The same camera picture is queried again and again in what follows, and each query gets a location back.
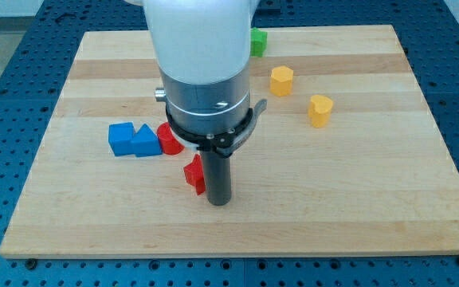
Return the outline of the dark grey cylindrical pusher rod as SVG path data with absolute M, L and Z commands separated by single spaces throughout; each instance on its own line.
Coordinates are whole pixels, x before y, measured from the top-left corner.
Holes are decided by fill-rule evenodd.
M 209 203 L 215 206 L 227 204 L 232 197 L 230 159 L 212 151 L 202 151 L 201 160 Z

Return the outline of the black clamp ring with lever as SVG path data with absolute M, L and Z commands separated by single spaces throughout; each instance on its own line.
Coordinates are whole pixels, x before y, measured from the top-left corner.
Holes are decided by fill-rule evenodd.
M 234 128 L 220 134 L 195 134 L 181 128 L 166 108 L 166 116 L 171 132 L 184 146 L 197 151 L 215 152 L 222 158 L 229 158 L 252 135 L 259 116 L 267 108 L 267 100 L 259 100 L 253 108 L 249 108 L 244 119 Z

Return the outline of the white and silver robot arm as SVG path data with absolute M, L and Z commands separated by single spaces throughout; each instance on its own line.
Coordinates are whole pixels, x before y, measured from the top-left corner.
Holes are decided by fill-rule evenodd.
M 251 103 L 250 0 L 138 0 L 151 35 L 177 140 L 196 149 L 208 201 L 232 198 L 231 155 L 251 136 L 266 100 Z

